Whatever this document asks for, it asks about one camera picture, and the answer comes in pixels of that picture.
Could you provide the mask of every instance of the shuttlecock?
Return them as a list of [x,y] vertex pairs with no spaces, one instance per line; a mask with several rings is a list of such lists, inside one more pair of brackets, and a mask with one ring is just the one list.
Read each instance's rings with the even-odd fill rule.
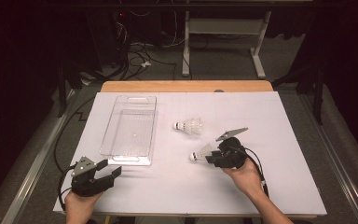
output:
[[201,119],[188,119],[185,122],[175,122],[173,124],[175,130],[181,130],[188,134],[200,134],[201,127]]
[[191,161],[206,161],[206,156],[212,156],[211,145],[207,144],[205,147],[197,152],[190,154]]

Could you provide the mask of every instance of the white table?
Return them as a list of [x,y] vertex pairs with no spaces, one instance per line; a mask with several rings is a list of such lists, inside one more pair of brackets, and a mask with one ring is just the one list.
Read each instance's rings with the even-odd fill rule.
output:
[[[189,154],[224,131],[248,127],[237,135],[262,162],[271,200],[289,217],[326,214],[310,169],[277,92],[100,92],[72,164],[87,156],[100,161],[99,147],[119,95],[156,96],[157,129],[151,166],[123,166],[115,186],[103,194],[96,214],[115,216],[257,217],[258,212],[232,180],[212,164]],[[191,137],[172,128],[176,121],[200,116],[204,131]],[[117,166],[97,172],[110,174]],[[63,189],[70,187],[68,175]],[[54,211],[62,209],[58,203]]]

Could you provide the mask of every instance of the human hand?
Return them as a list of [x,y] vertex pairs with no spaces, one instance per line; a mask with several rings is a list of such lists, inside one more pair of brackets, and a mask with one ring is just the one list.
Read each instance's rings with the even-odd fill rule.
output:
[[246,159],[240,169],[223,168],[233,180],[237,188],[248,197],[262,191],[260,176],[255,165],[250,159]]
[[66,223],[87,223],[94,210],[94,204],[101,195],[103,195],[103,192],[91,197],[80,197],[72,191],[69,191],[65,197]]

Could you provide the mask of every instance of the transparent plastic bin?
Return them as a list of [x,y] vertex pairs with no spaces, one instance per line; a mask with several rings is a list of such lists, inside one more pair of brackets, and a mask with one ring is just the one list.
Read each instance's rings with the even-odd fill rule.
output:
[[156,102],[155,96],[116,98],[100,150],[109,164],[151,164]]

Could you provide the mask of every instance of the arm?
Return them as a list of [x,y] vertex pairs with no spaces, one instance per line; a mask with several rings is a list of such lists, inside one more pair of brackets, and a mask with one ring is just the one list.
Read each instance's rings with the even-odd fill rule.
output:
[[245,160],[245,164],[240,169],[224,168],[223,171],[234,180],[237,188],[252,201],[266,223],[293,223],[263,192],[260,176],[255,165],[249,159]]
[[66,224],[86,224],[94,210],[94,204],[101,195],[102,193],[91,197],[80,197],[70,191],[65,197]]

